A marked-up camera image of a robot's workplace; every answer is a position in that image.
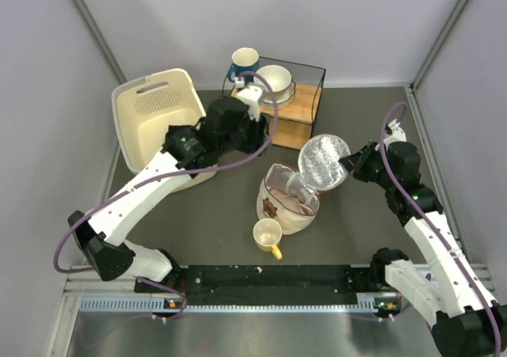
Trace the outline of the cream round laundry bag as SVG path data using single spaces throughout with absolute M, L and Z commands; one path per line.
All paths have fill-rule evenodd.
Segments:
M 274 163 L 262 178 L 257 195 L 256 212 L 259 219 L 276 220 L 284 235 L 305 230 L 317 217 L 320 195 L 342 184 L 348 172 L 340 158 L 351 154 L 347 143 L 337 135 L 316 135 L 299 151 L 297 166 Z M 313 215 L 299 215 L 279 204 L 269 190 L 276 188 L 314 209 Z

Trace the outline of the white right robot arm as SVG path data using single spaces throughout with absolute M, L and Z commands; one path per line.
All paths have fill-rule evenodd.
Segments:
M 435 192 L 421 182 L 421 157 L 409 142 L 369 142 L 343 157 L 342 166 L 363 182 L 379 185 L 387 206 L 416 243 L 428 265 L 425 278 L 398 249 L 378 250 L 370 281 L 391 287 L 425 319 L 442 356 L 499 356 L 506 349 L 506 307 L 486 289 L 449 228 Z

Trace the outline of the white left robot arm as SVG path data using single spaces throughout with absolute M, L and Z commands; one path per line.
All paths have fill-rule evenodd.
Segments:
M 122 191 L 87 214 L 68 222 L 92 269 L 104 281 L 142 277 L 163 291 L 179 284 L 175 259 L 161 249 L 128 241 L 134 226 L 166 196 L 201 173 L 219 170 L 219 158 L 238 150 L 254 158 L 269 144 L 269 118 L 254 99 L 236 95 L 213 101 L 195 125 L 171 125 L 162 148 Z

